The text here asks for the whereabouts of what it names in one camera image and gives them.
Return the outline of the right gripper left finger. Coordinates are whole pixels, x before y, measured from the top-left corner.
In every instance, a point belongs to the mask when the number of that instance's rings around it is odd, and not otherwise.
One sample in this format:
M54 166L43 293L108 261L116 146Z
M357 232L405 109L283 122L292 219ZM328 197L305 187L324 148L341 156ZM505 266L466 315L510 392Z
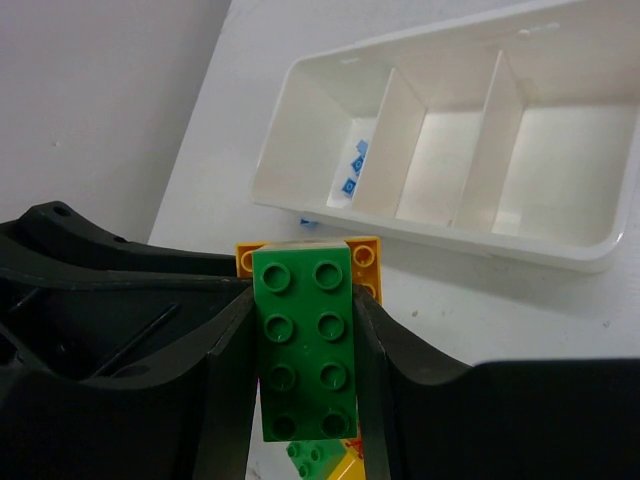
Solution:
M256 399L255 304L111 377L1 371L5 479L241 479Z

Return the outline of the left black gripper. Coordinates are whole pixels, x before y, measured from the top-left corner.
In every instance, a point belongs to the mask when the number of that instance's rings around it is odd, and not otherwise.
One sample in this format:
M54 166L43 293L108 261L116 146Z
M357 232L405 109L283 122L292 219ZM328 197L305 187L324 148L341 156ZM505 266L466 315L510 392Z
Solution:
M249 287L229 255L152 247L59 201L1 225L1 361L110 376L212 320Z

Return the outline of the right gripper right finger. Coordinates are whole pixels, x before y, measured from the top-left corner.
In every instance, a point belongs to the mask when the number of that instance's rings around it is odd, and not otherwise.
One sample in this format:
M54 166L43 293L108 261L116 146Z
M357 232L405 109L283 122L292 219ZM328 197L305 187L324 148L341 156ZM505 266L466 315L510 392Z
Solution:
M635 359L466 365L353 296L370 479L635 479Z

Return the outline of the green yellow lego stack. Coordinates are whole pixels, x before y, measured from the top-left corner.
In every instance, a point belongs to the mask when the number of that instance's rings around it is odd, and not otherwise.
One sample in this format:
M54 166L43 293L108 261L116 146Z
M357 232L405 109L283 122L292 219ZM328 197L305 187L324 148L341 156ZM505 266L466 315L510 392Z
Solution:
M366 479L360 437L293 441L287 445L286 453L300 479Z

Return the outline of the green orange lego piece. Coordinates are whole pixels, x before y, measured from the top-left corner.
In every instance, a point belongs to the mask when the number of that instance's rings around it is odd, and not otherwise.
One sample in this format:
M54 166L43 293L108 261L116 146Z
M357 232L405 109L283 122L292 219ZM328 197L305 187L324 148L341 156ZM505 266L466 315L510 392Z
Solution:
M285 242L252 254L263 438L357 433L351 253Z

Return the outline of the orange lego brick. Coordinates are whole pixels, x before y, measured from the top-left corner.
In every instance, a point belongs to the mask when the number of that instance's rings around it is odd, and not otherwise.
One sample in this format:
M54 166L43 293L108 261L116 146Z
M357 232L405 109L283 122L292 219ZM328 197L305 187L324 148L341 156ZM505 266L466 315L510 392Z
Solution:
M371 296L383 304L381 280L381 242L375 236L345 237L351 252L353 283L363 286ZM239 278L253 276L252 253L267 242L244 242L235 245L236 274Z

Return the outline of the small blue lego brick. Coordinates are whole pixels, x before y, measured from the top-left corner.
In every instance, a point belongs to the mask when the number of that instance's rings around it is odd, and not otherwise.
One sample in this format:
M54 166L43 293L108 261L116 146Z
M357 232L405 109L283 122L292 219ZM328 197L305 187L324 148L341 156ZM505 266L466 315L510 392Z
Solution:
M350 166L353 170L353 173L359 177L361 174L361 171L363 169L364 166L364 161L365 158L363 156L358 156L356 159L354 159L351 163Z

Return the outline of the light blue lego brick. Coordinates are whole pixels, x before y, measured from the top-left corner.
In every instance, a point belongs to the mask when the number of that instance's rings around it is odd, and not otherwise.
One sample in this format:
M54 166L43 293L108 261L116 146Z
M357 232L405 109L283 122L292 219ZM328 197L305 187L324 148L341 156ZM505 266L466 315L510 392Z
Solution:
M367 149L368 149L368 142L365 140L360 140L356 144L356 151L358 152L358 155L362 158L366 156Z

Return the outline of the white three-compartment container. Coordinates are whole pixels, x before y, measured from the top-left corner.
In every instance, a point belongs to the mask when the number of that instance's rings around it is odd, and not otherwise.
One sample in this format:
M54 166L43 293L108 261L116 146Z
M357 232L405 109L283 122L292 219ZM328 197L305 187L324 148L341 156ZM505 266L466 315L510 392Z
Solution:
M638 3L531 1L297 60L250 195L365 233L599 272L638 170Z

